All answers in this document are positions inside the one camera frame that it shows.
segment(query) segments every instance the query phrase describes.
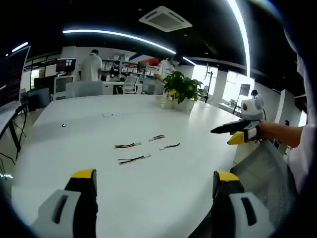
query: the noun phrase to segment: air conditioning vent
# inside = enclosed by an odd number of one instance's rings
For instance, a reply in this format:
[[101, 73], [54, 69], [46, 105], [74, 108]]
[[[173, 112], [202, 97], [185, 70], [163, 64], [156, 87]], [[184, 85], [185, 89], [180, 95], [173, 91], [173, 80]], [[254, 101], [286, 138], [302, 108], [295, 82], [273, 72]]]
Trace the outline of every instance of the air conditioning vent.
[[165, 6], [159, 6], [158, 8], [150, 11], [145, 16], [141, 17], [139, 21], [164, 32], [175, 31], [193, 26], [183, 17]]

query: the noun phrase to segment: white shirt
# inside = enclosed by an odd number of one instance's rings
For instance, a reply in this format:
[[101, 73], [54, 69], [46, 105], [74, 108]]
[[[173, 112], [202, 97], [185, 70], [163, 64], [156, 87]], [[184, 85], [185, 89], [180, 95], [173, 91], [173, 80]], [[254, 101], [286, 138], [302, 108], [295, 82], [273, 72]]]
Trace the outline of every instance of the white shirt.
[[[176, 71], [175, 67], [170, 62], [168, 62], [168, 59], [164, 59], [158, 64], [156, 73], [161, 75], [162, 78], [165, 79], [168, 76], [168, 74], [172, 74], [175, 71]], [[155, 86], [154, 94], [155, 95], [161, 94], [163, 86], [164, 84], [157, 79], [157, 84]]]
[[98, 69], [103, 67], [103, 62], [95, 53], [90, 53], [80, 65], [81, 81], [98, 81]]
[[287, 162], [292, 171], [296, 189], [300, 192], [312, 164], [313, 154], [315, 153], [316, 111], [313, 104], [313, 95], [308, 74], [304, 62], [299, 56], [297, 56], [297, 71], [304, 78], [304, 87], [307, 96], [308, 124], [303, 128], [300, 144], [290, 151]]

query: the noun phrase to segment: black ceiling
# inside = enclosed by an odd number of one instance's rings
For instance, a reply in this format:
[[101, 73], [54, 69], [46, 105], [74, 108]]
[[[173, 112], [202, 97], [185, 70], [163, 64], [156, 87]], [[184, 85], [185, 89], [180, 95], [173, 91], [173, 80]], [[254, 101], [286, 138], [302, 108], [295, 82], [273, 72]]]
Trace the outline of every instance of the black ceiling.
[[[286, 87], [295, 96], [303, 94], [303, 81], [296, 72], [296, 54], [289, 47], [282, 26], [252, 1], [237, 0], [237, 3], [247, 28], [251, 68], [268, 76], [254, 75], [256, 80], [278, 90]], [[6, 23], [2, 25], [5, 37], [0, 54], [3, 56], [25, 41], [32, 46], [29, 57], [61, 51], [63, 46], [71, 45], [118, 48], [159, 58], [167, 56], [158, 48], [122, 37], [62, 34], [63, 29], [90, 28], [152, 40], [188, 57], [245, 65], [240, 30], [225, 0], [32, 0], [7, 4], [8, 11], [0, 16], [1, 22]], [[161, 5], [184, 17], [193, 27], [165, 33], [138, 21]]]

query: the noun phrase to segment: monitor screen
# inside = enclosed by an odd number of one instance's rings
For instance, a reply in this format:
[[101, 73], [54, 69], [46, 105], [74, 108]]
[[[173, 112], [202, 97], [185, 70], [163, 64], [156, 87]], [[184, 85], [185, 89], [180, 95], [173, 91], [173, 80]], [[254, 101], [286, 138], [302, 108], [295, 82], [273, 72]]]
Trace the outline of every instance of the monitor screen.
[[19, 100], [20, 82], [30, 46], [0, 59], [0, 107]]
[[57, 59], [56, 72], [65, 72], [66, 66], [70, 66], [73, 70], [75, 69], [76, 59]]

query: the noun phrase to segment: white flower pot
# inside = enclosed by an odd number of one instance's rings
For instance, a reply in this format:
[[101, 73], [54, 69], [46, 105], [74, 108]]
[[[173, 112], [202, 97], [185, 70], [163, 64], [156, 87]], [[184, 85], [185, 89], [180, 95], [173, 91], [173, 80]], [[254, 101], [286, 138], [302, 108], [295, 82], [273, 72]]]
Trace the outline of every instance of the white flower pot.
[[188, 98], [185, 98], [180, 104], [178, 104], [177, 99], [174, 99], [173, 108], [182, 112], [191, 112], [194, 104], [195, 101], [189, 100]]

